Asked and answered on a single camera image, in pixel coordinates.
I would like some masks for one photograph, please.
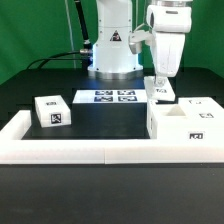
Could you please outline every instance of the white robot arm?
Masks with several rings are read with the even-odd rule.
[[[166,94],[164,100],[174,100],[174,93],[167,77],[174,77],[179,69],[183,52],[185,33],[191,29],[191,7],[188,5],[193,0],[152,0],[147,8],[146,21],[151,27],[151,32],[137,30],[129,37],[129,46],[132,53],[141,52],[141,41],[150,46],[156,77],[154,87],[166,85],[170,96]],[[151,97],[160,99],[158,92],[152,88]]]

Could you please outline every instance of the white box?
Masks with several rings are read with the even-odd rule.
[[[71,112],[60,95],[35,97],[35,107],[41,127],[71,124]]]
[[[180,98],[178,104],[148,101],[147,129],[152,139],[221,141],[224,109],[211,98]]]

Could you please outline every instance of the black table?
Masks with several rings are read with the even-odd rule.
[[[60,94],[71,105],[77,89],[142,89],[142,80],[22,71],[0,86],[0,127],[20,109],[35,113],[35,96]],[[224,79],[209,70],[181,69],[171,84],[177,97],[224,105]],[[223,224],[223,189],[223,164],[1,165],[0,223]]]

